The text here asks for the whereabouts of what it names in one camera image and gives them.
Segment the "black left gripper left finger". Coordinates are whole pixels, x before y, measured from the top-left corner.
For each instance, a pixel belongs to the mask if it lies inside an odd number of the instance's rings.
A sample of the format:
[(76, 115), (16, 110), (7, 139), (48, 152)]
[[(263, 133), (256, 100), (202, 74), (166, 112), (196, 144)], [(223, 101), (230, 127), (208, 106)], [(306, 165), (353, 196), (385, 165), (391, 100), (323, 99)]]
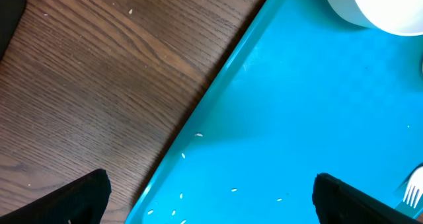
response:
[(111, 183), (106, 171), (96, 169), (22, 208), (1, 216), (1, 224), (99, 224), (111, 193)]

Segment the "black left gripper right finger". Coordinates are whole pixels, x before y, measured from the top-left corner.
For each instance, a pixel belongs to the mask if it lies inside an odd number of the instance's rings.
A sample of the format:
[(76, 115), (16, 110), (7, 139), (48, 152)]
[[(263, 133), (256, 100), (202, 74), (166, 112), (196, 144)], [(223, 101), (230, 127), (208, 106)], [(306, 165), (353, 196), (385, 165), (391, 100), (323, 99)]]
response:
[(321, 224), (421, 224), (327, 173), (315, 178), (312, 201)]

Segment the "white plastic fork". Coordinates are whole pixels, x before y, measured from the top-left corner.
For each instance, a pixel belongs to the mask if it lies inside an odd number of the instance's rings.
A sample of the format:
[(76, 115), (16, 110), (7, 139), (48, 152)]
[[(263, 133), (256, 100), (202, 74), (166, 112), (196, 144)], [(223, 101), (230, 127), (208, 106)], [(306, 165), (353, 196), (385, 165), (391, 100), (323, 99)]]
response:
[(418, 167), (409, 177), (407, 181), (406, 191), (404, 193), (403, 202), (413, 207), (418, 205), (422, 197), (423, 187), (423, 167)]

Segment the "white bowl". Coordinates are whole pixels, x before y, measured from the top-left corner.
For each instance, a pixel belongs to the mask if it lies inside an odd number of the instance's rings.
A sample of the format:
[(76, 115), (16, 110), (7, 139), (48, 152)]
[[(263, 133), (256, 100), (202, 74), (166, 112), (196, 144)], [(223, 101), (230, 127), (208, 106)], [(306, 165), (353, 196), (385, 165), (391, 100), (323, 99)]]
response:
[(422, 0), (327, 0), (344, 20), (397, 36), (422, 35)]

